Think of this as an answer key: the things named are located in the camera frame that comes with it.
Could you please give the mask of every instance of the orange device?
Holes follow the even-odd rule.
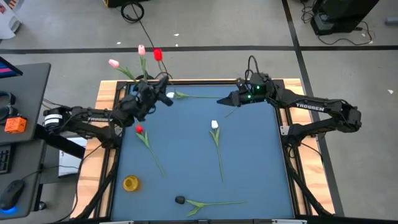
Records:
[[[23,133],[26,127],[26,119],[18,116],[13,118],[8,118],[6,121],[6,128],[4,131],[10,134]]]

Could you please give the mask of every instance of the gray floor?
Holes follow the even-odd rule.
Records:
[[[300,45],[322,45],[310,25],[302,24],[298,0],[288,2]],[[143,5],[146,14],[142,22],[158,46],[293,46],[281,1],[151,0]],[[373,45],[398,45],[398,27],[384,25],[385,17],[396,15],[397,8],[397,1],[381,0],[365,18],[377,35]],[[105,8],[100,0],[25,0],[19,15],[24,26],[17,37],[2,41],[0,49],[149,45],[139,24],[125,23],[117,9]],[[366,40],[361,32],[335,34],[325,40],[339,37]],[[274,78],[301,78],[294,51],[167,52],[164,57],[175,78],[235,78],[243,75],[252,54],[260,69]],[[107,64],[110,58],[139,71],[135,53],[2,56],[14,64],[50,62],[52,71],[45,96],[66,105],[94,106],[101,80],[125,78]],[[315,95],[344,98],[363,113],[359,132],[326,136],[346,216],[398,219],[394,209],[398,202],[398,140],[393,134],[397,124],[398,52],[303,52],[303,57]],[[148,67],[149,73],[157,71],[153,60],[148,60]],[[58,203],[57,207],[0,223],[53,222],[68,212],[73,188],[73,183],[48,185],[44,200]]]

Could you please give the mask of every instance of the red tulip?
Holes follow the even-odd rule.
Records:
[[[137,124],[136,133],[141,134],[143,131],[144,131],[144,128],[141,125]]]
[[[154,57],[156,61],[161,61],[163,59],[162,49],[154,49]]]

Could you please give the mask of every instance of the white tulip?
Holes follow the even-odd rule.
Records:
[[[174,92],[167,93],[166,96],[172,99],[174,98]]]
[[[211,121],[211,128],[217,129],[218,128],[218,123],[216,120]]]

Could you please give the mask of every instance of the pink tulip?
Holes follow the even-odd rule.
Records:
[[[119,62],[117,60],[110,59],[108,63],[114,68],[119,68]]]
[[[141,56],[145,55],[145,47],[143,45],[138,45],[138,54]]]

